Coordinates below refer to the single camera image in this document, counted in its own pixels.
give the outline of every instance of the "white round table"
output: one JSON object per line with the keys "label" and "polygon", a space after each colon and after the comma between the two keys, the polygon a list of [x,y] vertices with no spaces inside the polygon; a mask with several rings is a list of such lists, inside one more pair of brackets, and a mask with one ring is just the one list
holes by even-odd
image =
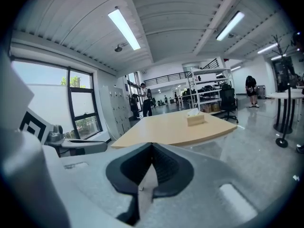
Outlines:
{"label": "white round table", "polygon": [[[271,93],[268,95],[270,98],[278,99],[278,107],[277,107],[277,117],[276,117],[276,123],[274,125],[274,129],[279,131],[280,133],[284,132],[284,125],[286,120],[286,111],[287,111],[287,99],[288,99],[288,92],[281,92],[281,93]],[[291,110],[291,117],[290,117],[290,123],[289,127],[287,129],[286,134],[292,133],[292,123],[294,120],[294,114],[295,114],[295,100],[300,99],[300,105],[298,108],[298,121],[299,116],[301,115],[301,108],[302,108],[302,99],[304,98],[304,95],[300,92],[291,92],[290,98],[292,100],[292,110]],[[280,121],[280,112],[281,112],[281,99],[284,99],[284,109],[283,109],[283,120],[282,123],[279,123]]]}

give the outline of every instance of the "cardboard box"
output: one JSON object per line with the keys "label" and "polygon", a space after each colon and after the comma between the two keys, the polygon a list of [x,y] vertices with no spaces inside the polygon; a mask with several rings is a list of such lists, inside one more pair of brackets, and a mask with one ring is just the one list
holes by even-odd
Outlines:
{"label": "cardboard box", "polygon": [[206,113],[212,112],[211,104],[204,104],[204,105],[203,105],[203,110],[204,110],[204,112],[206,112]]}
{"label": "cardboard box", "polygon": [[219,103],[212,104],[211,109],[212,109],[213,112],[219,112],[220,111]]}
{"label": "cardboard box", "polygon": [[187,116],[188,127],[202,124],[205,122],[205,116],[202,112],[195,116]]}

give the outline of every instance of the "textured black pad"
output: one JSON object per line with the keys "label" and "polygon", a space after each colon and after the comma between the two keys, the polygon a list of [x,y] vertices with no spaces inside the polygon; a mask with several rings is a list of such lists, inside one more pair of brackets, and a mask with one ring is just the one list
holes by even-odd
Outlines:
{"label": "textured black pad", "polygon": [[170,197],[180,193],[192,180],[194,169],[185,158],[161,147],[147,143],[108,164],[106,176],[120,193],[137,196],[138,185],[153,164],[159,186],[153,198]]}

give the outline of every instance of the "person wearing white shirt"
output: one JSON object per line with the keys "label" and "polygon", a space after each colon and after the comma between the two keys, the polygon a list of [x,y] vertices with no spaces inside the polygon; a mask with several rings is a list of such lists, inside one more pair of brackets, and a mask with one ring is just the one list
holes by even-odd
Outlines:
{"label": "person wearing white shirt", "polygon": [[140,96],[143,98],[143,117],[147,116],[147,112],[149,112],[149,116],[152,116],[151,102],[150,98],[148,97],[148,89],[144,83],[141,83],[141,93],[142,94],[140,94]]}

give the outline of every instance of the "suitcase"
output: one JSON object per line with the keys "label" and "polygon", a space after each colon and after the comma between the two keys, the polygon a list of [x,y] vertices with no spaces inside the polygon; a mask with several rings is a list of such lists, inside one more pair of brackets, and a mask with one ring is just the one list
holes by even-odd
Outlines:
{"label": "suitcase", "polygon": [[265,85],[257,86],[257,97],[258,99],[265,99]]}

